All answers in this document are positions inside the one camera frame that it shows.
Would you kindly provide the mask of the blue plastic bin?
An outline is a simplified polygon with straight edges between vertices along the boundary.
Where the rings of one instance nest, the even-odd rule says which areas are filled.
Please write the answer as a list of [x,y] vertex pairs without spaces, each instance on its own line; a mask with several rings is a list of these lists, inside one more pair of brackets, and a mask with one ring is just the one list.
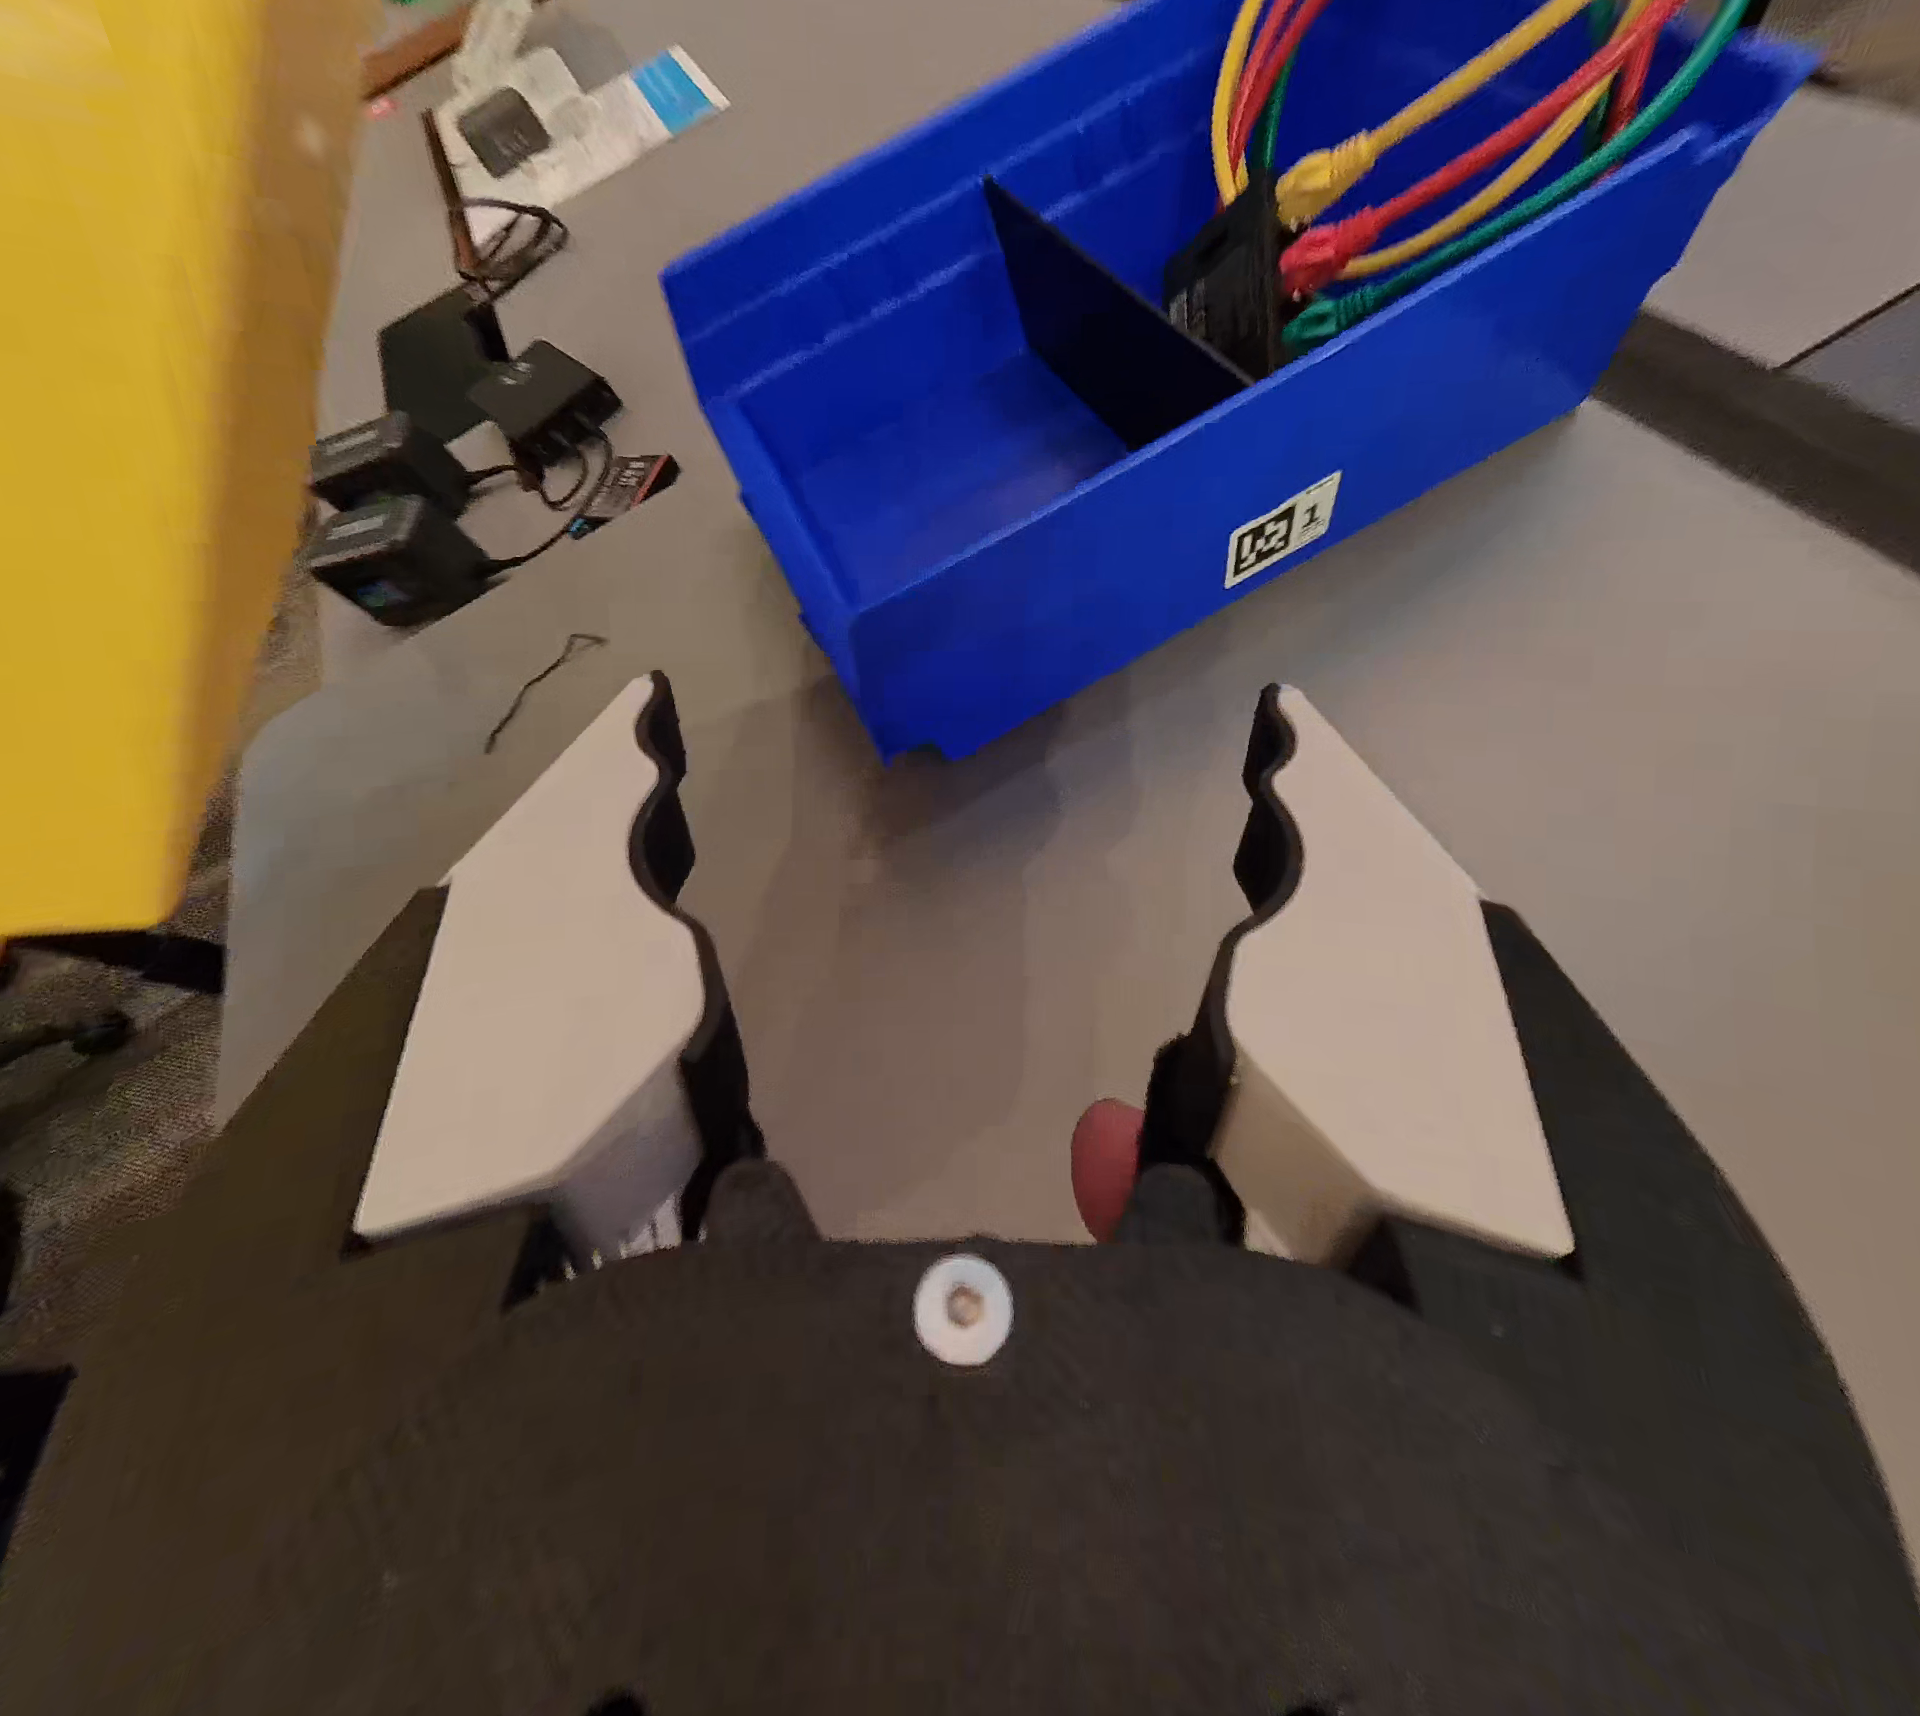
[[1066,245],[1136,350],[1209,220],[1240,0],[1134,0],[661,277],[745,510],[876,753],[962,759],[1579,408],[1815,69],[1740,32],[1621,168],[1133,447],[1003,250]]

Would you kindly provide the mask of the red black card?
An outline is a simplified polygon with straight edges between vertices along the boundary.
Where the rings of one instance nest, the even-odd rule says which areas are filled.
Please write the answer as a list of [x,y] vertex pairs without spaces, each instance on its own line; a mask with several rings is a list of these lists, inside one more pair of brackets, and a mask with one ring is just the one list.
[[670,491],[681,478],[674,454],[619,454],[600,471],[591,497],[574,514],[576,530],[596,530],[620,520],[641,505]]

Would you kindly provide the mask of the black bin divider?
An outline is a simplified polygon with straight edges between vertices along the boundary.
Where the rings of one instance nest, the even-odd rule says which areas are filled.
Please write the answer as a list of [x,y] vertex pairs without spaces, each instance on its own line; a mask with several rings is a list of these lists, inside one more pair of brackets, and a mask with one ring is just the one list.
[[1027,347],[1138,454],[1253,388],[994,177],[980,181]]

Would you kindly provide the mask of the black network switch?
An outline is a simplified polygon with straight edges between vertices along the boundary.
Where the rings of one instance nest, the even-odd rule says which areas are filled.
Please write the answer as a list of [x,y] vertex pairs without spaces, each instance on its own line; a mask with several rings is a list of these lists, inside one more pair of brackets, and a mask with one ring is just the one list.
[[1246,187],[1166,265],[1166,318],[1248,383],[1270,379],[1291,357],[1284,332],[1304,303],[1284,277],[1298,233],[1284,224],[1273,170],[1248,170]]

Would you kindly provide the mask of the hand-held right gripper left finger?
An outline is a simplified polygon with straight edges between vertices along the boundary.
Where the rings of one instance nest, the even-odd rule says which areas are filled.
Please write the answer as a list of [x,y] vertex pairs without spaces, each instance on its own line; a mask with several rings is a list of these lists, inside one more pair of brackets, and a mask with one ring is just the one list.
[[705,1235],[758,1159],[748,1061],[709,931],[664,673],[630,680],[442,878],[432,948],[350,1233],[508,1208],[576,1265]]

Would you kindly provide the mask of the black battery charger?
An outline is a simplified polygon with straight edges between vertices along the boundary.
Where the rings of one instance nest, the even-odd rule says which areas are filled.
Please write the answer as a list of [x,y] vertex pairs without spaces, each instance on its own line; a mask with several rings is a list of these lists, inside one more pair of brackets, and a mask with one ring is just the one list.
[[441,623],[485,597],[497,577],[460,522],[418,495],[332,514],[304,544],[301,568],[388,631]]
[[405,411],[325,432],[308,453],[306,480],[337,512],[417,499],[460,519],[472,501],[469,469]]

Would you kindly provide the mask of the black device stand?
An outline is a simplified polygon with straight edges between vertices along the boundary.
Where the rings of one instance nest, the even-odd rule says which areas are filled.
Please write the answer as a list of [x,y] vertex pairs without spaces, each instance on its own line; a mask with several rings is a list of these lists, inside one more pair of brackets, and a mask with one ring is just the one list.
[[457,284],[380,329],[383,402],[446,447],[481,421],[472,388],[512,361],[492,291]]

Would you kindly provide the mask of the yellow plastic bin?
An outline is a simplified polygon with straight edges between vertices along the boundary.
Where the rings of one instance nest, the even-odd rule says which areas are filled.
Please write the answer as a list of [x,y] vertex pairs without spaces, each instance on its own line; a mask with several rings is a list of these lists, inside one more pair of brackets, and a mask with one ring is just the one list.
[[306,510],[376,0],[3,0],[3,933],[177,911]]

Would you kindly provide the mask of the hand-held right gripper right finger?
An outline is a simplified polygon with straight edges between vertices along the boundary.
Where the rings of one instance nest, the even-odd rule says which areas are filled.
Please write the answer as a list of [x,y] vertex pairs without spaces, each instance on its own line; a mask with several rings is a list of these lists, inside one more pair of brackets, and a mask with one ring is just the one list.
[[1260,693],[1222,937],[1156,1057],[1141,1175],[1188,1170],[1218,1235],[1346,1269],[1380,1224],[1574,1254],[1476,883],[1293,687]]

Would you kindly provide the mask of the white paper leaflets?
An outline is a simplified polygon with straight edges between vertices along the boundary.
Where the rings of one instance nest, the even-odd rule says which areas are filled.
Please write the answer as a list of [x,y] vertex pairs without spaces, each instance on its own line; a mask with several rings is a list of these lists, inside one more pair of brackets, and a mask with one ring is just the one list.
[[[457,119],[503,87],[529,99],[553,145],[495,181],[460,138]],[[685,48],[662,48],[588,90],[557,48],[542,46],[524,50],[492,87],[442,100],[432,122],[457,199],[485,220],[507,220],[516,213],[558,215],[726,110],[728,99]]]

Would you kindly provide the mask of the small black box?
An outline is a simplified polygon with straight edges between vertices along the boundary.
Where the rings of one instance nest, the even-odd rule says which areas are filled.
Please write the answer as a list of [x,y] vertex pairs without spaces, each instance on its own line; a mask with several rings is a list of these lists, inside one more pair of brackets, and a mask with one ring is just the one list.
[[516,87],[501,87],[471,103],[457,116],[455,130],[492,181],[507,181],[555,145],[538,109]]

